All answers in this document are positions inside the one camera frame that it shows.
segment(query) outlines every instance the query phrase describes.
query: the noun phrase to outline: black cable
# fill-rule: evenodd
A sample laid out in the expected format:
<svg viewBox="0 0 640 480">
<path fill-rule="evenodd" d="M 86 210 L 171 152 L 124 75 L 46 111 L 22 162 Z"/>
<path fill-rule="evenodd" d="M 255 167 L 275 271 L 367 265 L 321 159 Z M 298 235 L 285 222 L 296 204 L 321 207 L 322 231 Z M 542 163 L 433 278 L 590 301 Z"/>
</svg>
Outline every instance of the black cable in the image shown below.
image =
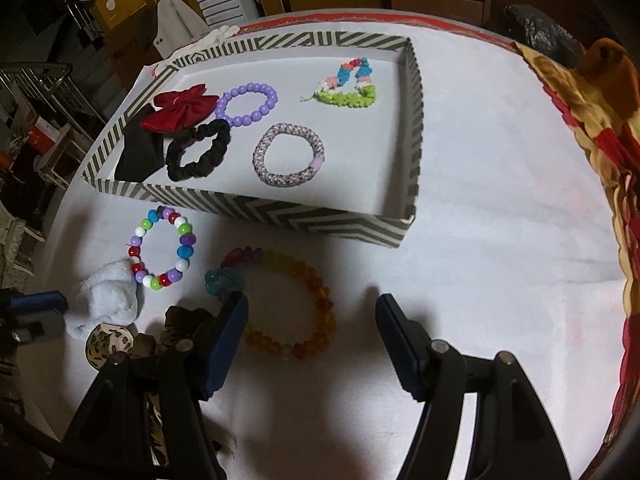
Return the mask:
<svg viewBox="0 0 640 480">
<path fill-rule="evenodd" d="M 0 402 L 0 424 L 25 444 L 33 446 L 35 449 L 49 455 L 58 462 L 74 468 L 95 473 L 114 474 L 131 479 L 172 478 L 171 470 L 159 465 L 136 466 L 120 460 L 96 460 L 84 454 L 80 455 L 79 453 L 73 452 L 65 448 L 57 440 L 29 424 L 4 402 Z"/>
<path fill-rule="evenodd" d="M 201 124 L 197 128 L 182 130 L 172 140 L 166 150 L 166 172 L 174 182 L 185 180 L 192 176 L 207 176 L 214 168 L 222 163 L 226 148 L 231 142 L 231 127 L 224 119 L 214 119 L 208 124 Z M 185 150 L 196 142 L 207 137 L 216 136 L 211 141 L 211 147 L 202 154 L 197 162 L 189 162 L 180 166 L 180 158 Z"/>
</svg>

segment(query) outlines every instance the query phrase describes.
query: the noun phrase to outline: red bow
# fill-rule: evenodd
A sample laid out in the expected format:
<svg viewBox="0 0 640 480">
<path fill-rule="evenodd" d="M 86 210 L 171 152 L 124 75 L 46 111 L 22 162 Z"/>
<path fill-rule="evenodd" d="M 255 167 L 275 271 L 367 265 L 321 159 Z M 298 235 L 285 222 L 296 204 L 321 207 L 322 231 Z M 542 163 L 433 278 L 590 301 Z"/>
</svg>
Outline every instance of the red bow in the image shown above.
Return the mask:
<svg viewBox="0 0 640 480">
<path fill-rule="evenodd" d="M 164 92 L 154 97 L 154 105 L 162 108 L 146 117 L 140 125 L 150 132 L 179 132 L 209 117 L 216 108 L 217 95 L 204 95 L 203 84 L 182 92 Z"/>
</svg>

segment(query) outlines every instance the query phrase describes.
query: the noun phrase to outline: teal bead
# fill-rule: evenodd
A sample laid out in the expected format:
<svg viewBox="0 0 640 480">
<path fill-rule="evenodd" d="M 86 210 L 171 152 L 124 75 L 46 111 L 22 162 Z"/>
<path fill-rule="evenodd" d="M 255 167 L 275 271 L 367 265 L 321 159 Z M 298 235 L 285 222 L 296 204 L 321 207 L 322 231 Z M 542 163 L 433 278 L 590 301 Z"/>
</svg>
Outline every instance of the teal bead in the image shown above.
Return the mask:
<svg viewBox="0 0 640 480">
<path fill-rule="evenodd" d="M 180 247 L 178 247 L 178 250 L 175 252 L 178 254 L 180 258 L 184 258 L 185 260 L 188 260 L 193 256 L 193 247 L 191 247 L 190 245 L 181 245 Z"/>
<path fill-rule="evenodd" d="M 178 232 L 181 235 L 187 235 L 191 232 L 191 224 L 182 224 L 180 227 L 178 227 Z"/>
</svg>

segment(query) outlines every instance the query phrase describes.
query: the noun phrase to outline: orange beaded bracelet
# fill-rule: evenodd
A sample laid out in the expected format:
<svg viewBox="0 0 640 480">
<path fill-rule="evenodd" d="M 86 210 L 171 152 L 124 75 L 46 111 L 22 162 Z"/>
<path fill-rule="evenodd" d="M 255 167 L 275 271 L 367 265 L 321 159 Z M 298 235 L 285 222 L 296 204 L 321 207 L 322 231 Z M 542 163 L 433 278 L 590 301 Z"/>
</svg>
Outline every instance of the orange beaded bracelet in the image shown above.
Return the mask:
<svg viewBox="0 0 640 480">
<path fill-rule="evenodd" d="M 207 291 L 219 296 L 233 290 L 242 290 L 244 280 L 228 270 L 229 267 L 240 263 L 264 264 L 274 270 L 283 270 L 300 280 L 309 292 L 314 295 L 316 304 L 315 330 L 311 338 L 302 343 L 290 345 L 280 343 L 259 330 L 247 327 L 244 340 L 251 346 L 267 352 L 271 356 L 288 359 L 290 356 L 304 359 L 314 355 L 329 346 L 329 338 L 334 334 L 337 323 L 332 311 L 334 302 L 330 298 L 330 290 L 322 279 L 316 276 L 316 270 L 305 262 L 297 262 L 291 256 L 261 248 L 235 248 L 227 254 L 220 264 L 220 268 L 209 271 L 205 275 Z"/>
</svg>

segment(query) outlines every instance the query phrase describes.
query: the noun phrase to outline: fluffy white fabric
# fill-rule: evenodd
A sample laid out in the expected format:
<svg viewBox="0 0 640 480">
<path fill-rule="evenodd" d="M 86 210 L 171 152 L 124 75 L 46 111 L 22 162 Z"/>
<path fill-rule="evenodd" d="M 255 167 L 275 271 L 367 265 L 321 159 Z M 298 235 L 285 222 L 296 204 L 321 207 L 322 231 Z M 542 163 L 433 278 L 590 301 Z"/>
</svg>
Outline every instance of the fluffy white fabric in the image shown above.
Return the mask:
<svg viewBox="0 0 640 480">
<path fill-rule="evenodd" d="M 136 282 L 127 258 L 106 264 L 74 287 L 65 314 L 66 332 L 86 339 L 98 323 L 127 326 L 138 316 Z"/>
</svg>

